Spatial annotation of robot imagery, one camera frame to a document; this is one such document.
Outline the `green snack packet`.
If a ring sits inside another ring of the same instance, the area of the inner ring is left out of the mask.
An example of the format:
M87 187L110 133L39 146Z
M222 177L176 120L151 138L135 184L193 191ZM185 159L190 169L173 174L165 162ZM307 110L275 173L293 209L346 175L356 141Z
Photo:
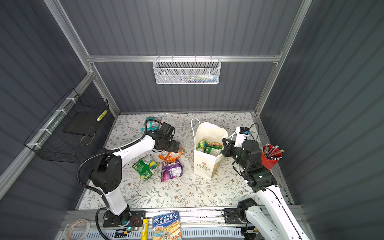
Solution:
M144 182L154 176L159 170L160 163L152 156L140 158L132 165L132 168L140 175Z
M204 151L205 154L209 154L209 155L215 156L215 157L220 155L221 152L222 152L222 147L215 146L215 145L208 145L207 148Z

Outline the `white paper bag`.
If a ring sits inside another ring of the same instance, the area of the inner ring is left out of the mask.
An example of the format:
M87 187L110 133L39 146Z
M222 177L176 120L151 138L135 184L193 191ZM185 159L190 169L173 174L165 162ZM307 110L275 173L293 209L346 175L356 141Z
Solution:
M194 137L194 174L212 179L224 155L223 139L228 138L227 130L211 124L201 123L198 119L191 120Z

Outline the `teal snack packet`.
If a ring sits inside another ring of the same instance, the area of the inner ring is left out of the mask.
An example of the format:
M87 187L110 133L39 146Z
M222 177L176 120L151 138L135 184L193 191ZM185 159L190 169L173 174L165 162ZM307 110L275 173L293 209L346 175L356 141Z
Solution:
M148 122L146 123L148 131L158 130L161 126L162 118L160 117L148 117Z

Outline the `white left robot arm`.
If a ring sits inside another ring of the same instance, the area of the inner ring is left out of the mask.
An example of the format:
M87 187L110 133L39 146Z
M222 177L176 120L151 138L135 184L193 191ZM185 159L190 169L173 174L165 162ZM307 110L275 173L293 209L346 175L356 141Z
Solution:
M106 209L111 218L118 222L119 226L126 226L133 221L130 209L120 190L122 181L123 167L148 151L178 152L180 143L173 140L175 128L168 123L160 124L158 130L148 130L147 125L150 120L144 123L144 133L137 140L113 150L96 154L85 160L78 167L76 179L84 188L97 193L106 205ZM81 170L91 160L96 160L98 165L89 174L89 179L93 185L90 186L81 180Z

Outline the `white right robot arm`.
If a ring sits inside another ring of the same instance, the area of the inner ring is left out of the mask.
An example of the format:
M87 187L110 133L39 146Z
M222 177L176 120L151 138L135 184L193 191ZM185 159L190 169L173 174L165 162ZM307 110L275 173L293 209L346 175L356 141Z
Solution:
M240 145L223 139L222 153L241 168L239 174L257 189L252 196L238 202L239 219L250 223L265 240L308 240L304 230L286 204L272 172L262 163L259 143L244 140Z

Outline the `green Fox's candy bag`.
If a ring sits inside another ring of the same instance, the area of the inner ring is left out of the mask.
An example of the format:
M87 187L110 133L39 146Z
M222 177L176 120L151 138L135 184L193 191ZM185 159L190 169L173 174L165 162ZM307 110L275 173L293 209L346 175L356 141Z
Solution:
M196 150L200 151L200 152L204 152L208 145L209 145L209 143L203 139L197 143Z

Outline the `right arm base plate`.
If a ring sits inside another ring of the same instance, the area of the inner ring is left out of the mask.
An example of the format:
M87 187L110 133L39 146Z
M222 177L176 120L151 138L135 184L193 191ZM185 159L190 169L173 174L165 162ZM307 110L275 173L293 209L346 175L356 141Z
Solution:
M263 212L257 206L251 208L225 208L222 215L226 224L250 224L259 227L268 220Z

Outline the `orange snack packet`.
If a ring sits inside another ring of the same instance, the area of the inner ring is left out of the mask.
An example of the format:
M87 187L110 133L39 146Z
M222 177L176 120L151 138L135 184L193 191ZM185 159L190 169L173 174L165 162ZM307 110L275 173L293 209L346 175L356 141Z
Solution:
M185 150L183 147L179 147L178 152L167 152L167 151L162 151L158 157L167 163L173 163L176 160L178 160L183 154L185 153Z

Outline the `purple snack packet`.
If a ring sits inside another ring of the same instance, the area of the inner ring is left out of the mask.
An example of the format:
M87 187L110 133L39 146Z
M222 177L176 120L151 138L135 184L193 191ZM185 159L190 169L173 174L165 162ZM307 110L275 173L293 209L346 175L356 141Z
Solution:
M183 166L178 159L174 162L163 162L162 163L162 173L161 173L161 182L166 182L168 180L181 177L183 175Z

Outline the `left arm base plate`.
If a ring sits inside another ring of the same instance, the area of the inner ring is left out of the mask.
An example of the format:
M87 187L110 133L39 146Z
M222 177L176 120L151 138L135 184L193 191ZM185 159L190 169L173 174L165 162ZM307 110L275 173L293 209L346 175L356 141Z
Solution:
M138 228L143 225L145 211L124 211L121 215L114 215L110 211L106 211L103 216L104 228Z

